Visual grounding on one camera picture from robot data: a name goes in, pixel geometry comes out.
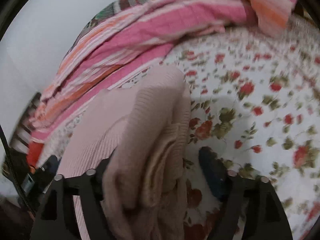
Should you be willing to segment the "person's left hand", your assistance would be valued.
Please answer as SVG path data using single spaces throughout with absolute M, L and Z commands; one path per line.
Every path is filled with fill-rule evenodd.
M 9 202 L 1 199 L 1 237 L 0 239 L 30 239 L 33 219 L 29 213 Z

